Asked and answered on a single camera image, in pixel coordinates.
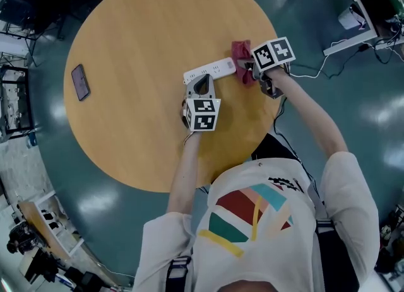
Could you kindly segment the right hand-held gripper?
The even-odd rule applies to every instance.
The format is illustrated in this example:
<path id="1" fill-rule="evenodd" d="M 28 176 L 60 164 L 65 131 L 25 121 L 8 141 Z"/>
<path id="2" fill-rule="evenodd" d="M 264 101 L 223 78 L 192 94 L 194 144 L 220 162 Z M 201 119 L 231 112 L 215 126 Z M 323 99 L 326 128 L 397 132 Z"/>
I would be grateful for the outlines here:
<path id="1" fill-rule="evenodd" d="M 287 37 L 267 40 L 251 50 L 249 59 L 238 59 L 240 68 L 252 71 L 252 76 L 259 82 L 261 91 L 272 99 L 282 96 L 283 93 L 276 88 L 265 72 L 282 64 L 295 60 L 295 54 Z"/>

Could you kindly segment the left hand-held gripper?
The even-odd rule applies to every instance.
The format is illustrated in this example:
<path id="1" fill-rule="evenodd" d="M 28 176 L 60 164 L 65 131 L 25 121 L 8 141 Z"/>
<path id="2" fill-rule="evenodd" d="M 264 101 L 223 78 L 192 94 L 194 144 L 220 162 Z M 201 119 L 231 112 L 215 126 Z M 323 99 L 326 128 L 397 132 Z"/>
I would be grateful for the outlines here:
<path id="1" fill-rule="evenodd" d="M 216 128 L 220 99 L 215 98 L 212 75 L 202 74 L 193 79 L 186 88 L 184 116 L 191 132 L 208 132 Z"/>

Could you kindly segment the pink cloth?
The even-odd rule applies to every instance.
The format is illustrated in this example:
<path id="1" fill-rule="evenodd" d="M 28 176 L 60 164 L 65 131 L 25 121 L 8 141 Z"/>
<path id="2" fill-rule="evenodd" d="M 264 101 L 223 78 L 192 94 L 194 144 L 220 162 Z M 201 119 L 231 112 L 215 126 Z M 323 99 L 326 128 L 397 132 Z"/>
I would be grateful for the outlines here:
<path id="1" fill-rule="evenodd" d="M 237 61 L 239 59 L 250 59 L 251 58 L 251 41 L 243 40 L 243 41 L 233 41 L 231 46 L 232 52 L 232 60 L 234 62 L 236 68 L 236 75 L 239 81 L 247 87 L 250 87 L 254 84 L 255 80 L 253 79 L 253 72 L 251 70 L 246 69 L 244 66 L 240 67 Z"/>

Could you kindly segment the white power strip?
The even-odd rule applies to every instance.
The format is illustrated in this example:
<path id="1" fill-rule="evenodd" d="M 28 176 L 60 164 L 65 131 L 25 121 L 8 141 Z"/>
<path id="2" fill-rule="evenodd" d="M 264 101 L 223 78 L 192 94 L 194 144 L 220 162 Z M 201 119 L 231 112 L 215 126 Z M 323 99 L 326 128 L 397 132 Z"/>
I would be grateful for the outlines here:
<path id="1" fill-rule="evenodd" d="M 198 76 L 209 74 L 214 80 L 220 79 L 226 76 L 230 76 L 236 72 L 235 64 L 231 57 L 221 59 L 201 67 L 197 67 L 193 70 L 187 71 L 183 74 L 185 85 L 189 84 L 192 80 Z"/>

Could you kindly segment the person's left forearm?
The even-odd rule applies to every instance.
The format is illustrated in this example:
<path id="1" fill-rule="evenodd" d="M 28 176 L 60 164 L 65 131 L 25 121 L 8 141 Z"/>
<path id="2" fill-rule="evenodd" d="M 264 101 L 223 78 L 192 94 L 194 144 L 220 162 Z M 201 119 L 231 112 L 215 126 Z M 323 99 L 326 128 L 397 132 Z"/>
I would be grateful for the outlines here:
<path id="1" fill-rule="evenodd" d="M 186 140 L 170 188 L 167 213 L 191 214 L 198 181 L 198 153 L 201 133 Z"/>

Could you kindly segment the person's right forearm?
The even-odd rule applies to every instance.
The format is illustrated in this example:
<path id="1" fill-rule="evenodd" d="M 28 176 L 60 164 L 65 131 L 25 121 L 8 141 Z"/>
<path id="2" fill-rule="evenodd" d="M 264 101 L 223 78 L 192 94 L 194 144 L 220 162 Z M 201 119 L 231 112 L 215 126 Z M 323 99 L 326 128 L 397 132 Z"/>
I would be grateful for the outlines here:
<path id="1" fill-rule="evenodd" d="M 329 114 L 282 68 L 266 72 L 273 85 L 281 90 L 306 123 L 318 146 L 329 158 L 337 152 L 347 152 L 347 144 Z"/>

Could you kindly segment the person's black trousers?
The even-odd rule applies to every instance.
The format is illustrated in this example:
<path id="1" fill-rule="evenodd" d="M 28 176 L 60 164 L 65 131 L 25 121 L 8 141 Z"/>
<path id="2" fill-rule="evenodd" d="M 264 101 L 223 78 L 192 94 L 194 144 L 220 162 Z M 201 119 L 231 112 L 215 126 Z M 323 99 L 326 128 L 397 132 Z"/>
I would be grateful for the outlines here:
<path id="1" fill-rule="evenodd" d="M 285 158 L 298 161 L 299 159 L 271 134 L 266 134 L 258 147 L 252 152 L 251 159 Z"/>

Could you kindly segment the white bin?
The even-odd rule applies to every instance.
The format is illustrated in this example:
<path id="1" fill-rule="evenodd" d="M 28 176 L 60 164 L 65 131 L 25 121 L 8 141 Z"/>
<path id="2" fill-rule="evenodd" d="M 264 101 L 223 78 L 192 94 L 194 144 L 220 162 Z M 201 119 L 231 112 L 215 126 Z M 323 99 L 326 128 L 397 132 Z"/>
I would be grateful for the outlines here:
<path id="1" fill-rule="evenodd" d="M 353 28 L 364 30 L 367 26 L 363 13 L 355 4 L 351 4 L 347 9 L 345 9 L 338 16 L 338 21 L 345 30 L 350 30 Z"/>

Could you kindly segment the dark smartphone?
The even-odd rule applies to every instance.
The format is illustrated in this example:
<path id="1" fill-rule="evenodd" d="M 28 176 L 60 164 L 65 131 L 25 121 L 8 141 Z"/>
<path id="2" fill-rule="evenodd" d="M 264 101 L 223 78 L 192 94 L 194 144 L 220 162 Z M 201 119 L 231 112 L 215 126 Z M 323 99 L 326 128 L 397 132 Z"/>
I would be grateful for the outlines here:
<path id="1" fill-rule="evenodd" d="M 77 65 L 71 72 L 73 86 L 78 100 L 81 102 L 90 95 L 90 88 L 82 64 Z"/>

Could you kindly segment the person's white printed shirt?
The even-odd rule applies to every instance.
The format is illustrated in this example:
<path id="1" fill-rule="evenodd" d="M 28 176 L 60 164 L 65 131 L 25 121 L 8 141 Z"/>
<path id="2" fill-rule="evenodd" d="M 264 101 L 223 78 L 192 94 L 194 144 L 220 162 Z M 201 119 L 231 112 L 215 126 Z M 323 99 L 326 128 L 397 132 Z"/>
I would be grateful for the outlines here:
<path id="1" fill-rule="evenodd" d="M 190 255 L 189 292 L 267 281 L 278 292 L 325 292 L 309 179 L 297 160 L 245 162 L 213 183 L 195 232 L 188 214 L 145 223 L 133 292 L 163 292 L 173 259 Z M 378 211 L 356 157 L 333 154 L 321 180 L 327 216 L 364 283 L 379 251 Z"/>

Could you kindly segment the black metal shelf cart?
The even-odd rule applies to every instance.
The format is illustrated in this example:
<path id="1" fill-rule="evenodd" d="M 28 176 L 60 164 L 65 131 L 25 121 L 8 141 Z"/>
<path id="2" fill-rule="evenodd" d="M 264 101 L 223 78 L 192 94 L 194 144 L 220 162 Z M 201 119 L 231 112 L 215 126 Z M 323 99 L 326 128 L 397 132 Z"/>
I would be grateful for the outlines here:
<path id="1" fill-rule="evenodd" d="M 34 130 L 28 69 L 0 67 L 0 143 L 27 136 Z"/>

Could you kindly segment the wooden side desk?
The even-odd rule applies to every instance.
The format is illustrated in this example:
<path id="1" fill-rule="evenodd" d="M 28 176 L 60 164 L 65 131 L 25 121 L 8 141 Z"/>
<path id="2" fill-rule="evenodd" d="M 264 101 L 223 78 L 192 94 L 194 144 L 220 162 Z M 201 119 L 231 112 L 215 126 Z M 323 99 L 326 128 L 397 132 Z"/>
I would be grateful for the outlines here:
<path id="1" fill-rule="evenodd" d="M 67 249 L 60 241 L 56 230 L 51 228 L 51 222 L 46 220 L 41 205 L 55 196 L 56 192 L 52 190 L 42 196 L 34 196 L 21 201 L 18 205 L 27 223 L 32 225 L 43 236 L 47 244 L 47 250 L 62 260 L 68 260 L 82 246 L 84 239 L 79 237 L 76 244 L 71 249 Z"/>

